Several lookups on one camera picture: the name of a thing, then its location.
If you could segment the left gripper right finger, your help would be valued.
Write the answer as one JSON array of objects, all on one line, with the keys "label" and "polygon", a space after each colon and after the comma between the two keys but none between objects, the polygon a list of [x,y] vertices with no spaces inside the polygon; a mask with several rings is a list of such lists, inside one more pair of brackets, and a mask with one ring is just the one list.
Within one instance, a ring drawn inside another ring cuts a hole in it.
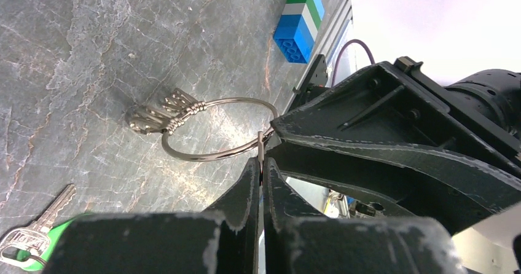
[{"label": "left gripper right finger", "polygon": [[463,273],[448,232],[428,217],[329,218],[264,160],[267,273]]}]

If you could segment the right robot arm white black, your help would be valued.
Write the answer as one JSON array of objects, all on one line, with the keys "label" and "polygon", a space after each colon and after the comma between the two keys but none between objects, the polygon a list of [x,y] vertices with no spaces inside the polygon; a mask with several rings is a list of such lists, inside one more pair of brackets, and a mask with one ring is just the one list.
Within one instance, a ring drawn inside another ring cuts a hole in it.
[{"label": "right robot arm white black", "polygon": [[455,234],[520,202],[520,74],[477,72],[443,87],[402,57],[360,69],[280,116],[267,156],[297,179],[385,216]]}]

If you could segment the key with green tag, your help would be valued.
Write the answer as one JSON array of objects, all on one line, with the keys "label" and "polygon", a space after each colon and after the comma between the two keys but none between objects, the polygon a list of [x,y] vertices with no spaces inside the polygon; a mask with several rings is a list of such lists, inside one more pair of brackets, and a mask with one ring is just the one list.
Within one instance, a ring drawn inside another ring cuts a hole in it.
[{"label": "key with green tag", "polygon": [[1,262],[27,272],[43,270],[63,232],[76,220],[73,217],[55,224],[75,194],[76,186],[66,185],[37,219],[7,231],[1,239]]}]

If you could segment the keyring with bunch of keys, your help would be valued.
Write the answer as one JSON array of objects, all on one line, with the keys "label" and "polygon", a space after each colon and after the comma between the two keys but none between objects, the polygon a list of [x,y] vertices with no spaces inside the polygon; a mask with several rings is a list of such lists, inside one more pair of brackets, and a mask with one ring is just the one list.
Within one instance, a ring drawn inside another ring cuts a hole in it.
[{"label": "keyring with bunch of keys", "polygon": [[140,135],[158,134],[163,150],[171,157],[179,160],[212,162],[235,157],[252,149],[257,149],[259,157],[262,158],[265,142],[273,133],[272,127],[264,127],[253,140],[223,151],[190,154],[174,146],[173,137],[175,134],[187,135],[189,127],[195,127],[197,123],[202,123],[203,119],[210,116],[208,112],[217,109],[219,106],[230,106],[231,104],[260,106],[271,112],[271,118],[275,119],[279,116],[274,105],[257,98],[239,96],[205,101],[195,98],[180,88],[175,88],[172,93],[164,97],[158,106],[141,105],[132,109],[127,124],[131,130]]}]

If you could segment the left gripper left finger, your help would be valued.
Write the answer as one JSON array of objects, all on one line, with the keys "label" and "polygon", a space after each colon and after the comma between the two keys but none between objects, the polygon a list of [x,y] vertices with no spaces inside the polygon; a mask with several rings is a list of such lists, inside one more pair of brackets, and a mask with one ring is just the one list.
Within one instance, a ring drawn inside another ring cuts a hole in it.
[{"label": "left gripper left finger", "polygon": [[45,273],[257,273],[260,165],[201,212],[85,214]]}]

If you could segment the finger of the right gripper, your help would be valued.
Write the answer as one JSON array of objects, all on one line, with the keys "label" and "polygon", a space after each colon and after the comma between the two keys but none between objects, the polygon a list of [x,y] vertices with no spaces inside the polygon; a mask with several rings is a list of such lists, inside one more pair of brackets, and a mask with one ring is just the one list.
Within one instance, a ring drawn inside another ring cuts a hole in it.
[{"label": "finger of the right gripper", "polygon": [[480,71],[441,86],[410,60],[363,68],[273,121],[278,133],[425,146],[505,171],[520,166],[520,74]]},{"label": "finger of the right gripper", "polygon": [[477,168],[417,171],[348,155],[333,147],[319,149],[282,143],[267,151],[288,176],[330,188],[364,203],[379,203],[385,216],[424,216],[449,234],[509,209],[520,201],[520,183]]}]

